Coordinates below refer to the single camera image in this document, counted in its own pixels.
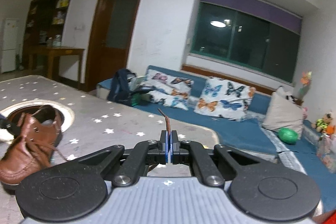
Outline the brown leather shoe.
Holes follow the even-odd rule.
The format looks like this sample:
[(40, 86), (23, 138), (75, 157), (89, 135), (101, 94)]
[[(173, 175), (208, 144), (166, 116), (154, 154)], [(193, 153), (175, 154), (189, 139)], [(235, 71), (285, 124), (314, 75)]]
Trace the brown leather shoe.
[(51, 157), (62, 139), (61, 117), (50, 105), (34, 114), (22, 113), (17, 123), (20, 134), (1, 159), (1, 185), (13, 192), (27, 176), (51, 166)]

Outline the brown shoelace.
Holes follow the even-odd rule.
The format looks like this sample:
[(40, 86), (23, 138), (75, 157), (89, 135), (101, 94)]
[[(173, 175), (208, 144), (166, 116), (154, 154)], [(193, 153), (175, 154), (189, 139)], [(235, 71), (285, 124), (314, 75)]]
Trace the brown shoelace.
[[(158, 109), (158, 111), (163, 115), (165, 118), (165, 124), (166, 124), (166, 131), (163, 134), (164, 137), (164, 145), (165, 145), (165, 162), (172, 162), (171, 160), (171, 155), (173, 153), (173, 143), (172, 143), (172, 130), (171, 130), (171, 124), (169, 117), (161, 110)], [(40, 141), (40, 140), (35, 140), (35, 139), (28, 139), (26, 138), (26, 145), (27, 147), (33, 151), (34, 153), (38, 154), (41, 158), (43, 158), (42, 162), (44, 163), (45, 166), (49, 165), (49, 161), (44, 159), (44, 156), (42, 155), (42, 151), (39, 151), (39, 147), (45, 147), (51, 149), (53, 152), (57, 152), (59, 156), (64, 160), (64, 161), (71, 161), (74, 159), (77, 159), (77, 157), (73, 154), (69, 155), (68, 157), (65, 157), (58, 148), (56, 148), (54, 145), (51, 145), (50, 143)]]

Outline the butterfly pillow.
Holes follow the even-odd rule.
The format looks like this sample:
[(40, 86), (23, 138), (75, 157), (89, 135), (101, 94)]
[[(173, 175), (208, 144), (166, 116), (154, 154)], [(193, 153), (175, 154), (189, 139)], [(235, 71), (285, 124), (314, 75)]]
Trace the butterfly pillow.
[(154, 90), (144, 94), (142, 99), (150, 103), (187, 111), (193, 84), (194, 81), (192, 79), (148, 69), (142, 85), (154, 88)]
[(233, 121), (245, 119), (256, 89), (227, 79), (209, 77), (194, 112)]

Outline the butterfly pillow right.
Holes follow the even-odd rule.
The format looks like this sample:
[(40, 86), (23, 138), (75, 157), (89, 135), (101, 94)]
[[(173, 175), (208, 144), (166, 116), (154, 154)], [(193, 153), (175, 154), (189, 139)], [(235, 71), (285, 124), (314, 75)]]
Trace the butterfly pillow right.
[(245, 119), (256, 89), (227, 79), (209, 77), (194, 112), (233, 121)]

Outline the dark blue bag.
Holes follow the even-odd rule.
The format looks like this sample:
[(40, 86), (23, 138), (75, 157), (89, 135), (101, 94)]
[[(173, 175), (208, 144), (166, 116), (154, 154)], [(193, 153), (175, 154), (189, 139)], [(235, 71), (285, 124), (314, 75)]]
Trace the dark blue bag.
[(110, 92), (107, 96), (108, 101), (131, 106), (132, 95), (128, 82), (129, 76), (133, 78), (136, 77), (136, 74), (126, 68), (120, 69), (114, 74), (110, 86)]

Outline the white refrigerator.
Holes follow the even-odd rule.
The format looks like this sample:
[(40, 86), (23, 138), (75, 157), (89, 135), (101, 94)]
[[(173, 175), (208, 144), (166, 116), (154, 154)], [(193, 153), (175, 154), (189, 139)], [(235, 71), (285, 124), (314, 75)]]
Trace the white refrigerator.
[(1, 28), (1, 74), (16, 69), (19, 20), (6, 18)]

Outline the green ball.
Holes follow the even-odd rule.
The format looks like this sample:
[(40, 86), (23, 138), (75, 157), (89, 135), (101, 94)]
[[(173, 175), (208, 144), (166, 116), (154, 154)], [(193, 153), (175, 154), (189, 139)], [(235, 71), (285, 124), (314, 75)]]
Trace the green ball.
[(298, 133), (290, 128), (280, 128), (278, 138), (286, 144), (295, 144), (298, 141)]

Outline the beige cushion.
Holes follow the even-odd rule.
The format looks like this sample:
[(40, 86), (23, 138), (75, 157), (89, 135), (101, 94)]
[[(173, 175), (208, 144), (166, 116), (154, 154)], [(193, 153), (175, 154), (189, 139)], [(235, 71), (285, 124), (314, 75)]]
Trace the beige cushion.
[(271, 131), (289, 128), (298, 134), (298, 139), (301, 139), (303, 110), (294, 103), (291, 92), (285, 90), (283, 86), (279, 86), (272, 93), (262, 126)]

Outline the blue sofa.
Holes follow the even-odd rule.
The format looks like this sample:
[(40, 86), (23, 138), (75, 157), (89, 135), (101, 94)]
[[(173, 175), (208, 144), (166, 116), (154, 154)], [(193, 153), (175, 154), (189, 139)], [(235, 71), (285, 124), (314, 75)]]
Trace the blue sofa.
[(208, 131), (215, 141), (244, 152), (266, 157), (279, 155), (285, 166), (307, 173), (318, 184), (322, 198), (319, 210), (335, 209), (335, 174), (330, 173), (317, 157), (317, 148), (310, 140), (307, 127), (303, 127), (302, 137), (295, 145), (282, 144), (275, 133), (262, 128), (261, 121), (270, 103), (269, 96), (254, 95), (252, 105), (241, 121), (209, 117), (194, 111), (196, 101), (206, 85), (204, 77), (154, 65), (148, 66), (147, 71), (157, 71), (179, 80), (190, 79), (193, 82), (186, 110), (177, 107), (163, 108), (169, 118), (188, 124), (187, 129), (178, 131), (179, 140), (192, 138), (192, 130), (200, 127)]

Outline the green framed window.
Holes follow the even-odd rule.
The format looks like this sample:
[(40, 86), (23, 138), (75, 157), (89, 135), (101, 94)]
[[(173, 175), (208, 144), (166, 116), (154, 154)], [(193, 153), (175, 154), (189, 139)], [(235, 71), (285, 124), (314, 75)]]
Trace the green framed window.
[(191, 53), (292, 82), (300, 36), (264, 19), (202, 2)]

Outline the brown wooden door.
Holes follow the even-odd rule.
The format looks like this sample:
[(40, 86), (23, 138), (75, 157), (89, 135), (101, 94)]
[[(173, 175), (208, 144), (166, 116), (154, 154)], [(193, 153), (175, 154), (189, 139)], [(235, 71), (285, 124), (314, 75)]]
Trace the brown wooden door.
[(85, 91), (126, 67), (140, 0), (98, 0), (93, 17)]

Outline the plush toy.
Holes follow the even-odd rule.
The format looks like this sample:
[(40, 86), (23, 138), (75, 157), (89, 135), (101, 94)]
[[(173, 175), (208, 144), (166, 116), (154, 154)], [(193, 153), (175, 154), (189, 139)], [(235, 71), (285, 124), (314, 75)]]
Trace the plush toy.
[(335, 133), (335, 125), (332, 124), (333, 115), (331, 112), (323, 115), (322, 118), (317, 119), (311, 124), (312, 128), (320, 134), (333, 135)]

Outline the colourful flower toy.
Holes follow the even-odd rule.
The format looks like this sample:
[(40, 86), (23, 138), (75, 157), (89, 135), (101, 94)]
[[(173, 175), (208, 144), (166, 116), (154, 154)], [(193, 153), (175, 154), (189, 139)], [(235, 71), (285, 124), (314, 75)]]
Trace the colourful flower toy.
[(312, 79), (312, 71), (304, 72), (300, 79), (302, 87), (299, 90), (299, 98), (303, 99), (306, 95), (307, 91), (309, 90), (310, 83)]

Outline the plastic toy bag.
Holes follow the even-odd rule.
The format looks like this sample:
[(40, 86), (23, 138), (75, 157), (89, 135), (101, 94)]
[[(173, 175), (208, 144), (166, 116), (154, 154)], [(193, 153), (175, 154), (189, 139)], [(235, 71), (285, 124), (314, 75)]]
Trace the plastic toy bag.
[(335, 152), (335, 136), (323, 134), (318, 141), (317, 156), (330, 173), (335, 173), (336, 170)]

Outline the purple roller blind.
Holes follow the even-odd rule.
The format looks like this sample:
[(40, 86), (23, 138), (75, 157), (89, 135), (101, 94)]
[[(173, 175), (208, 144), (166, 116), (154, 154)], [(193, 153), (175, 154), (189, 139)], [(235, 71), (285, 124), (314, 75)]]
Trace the purple roller blind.
[(261, 0), (201, 0), (202, 2), (211, 3), (238, 10), (246, 14), (264, 19), (282, 28), (286, 28), (296, 34), (301, 33), (301, 17), (286, 11), (280, 7), (272, 5)]

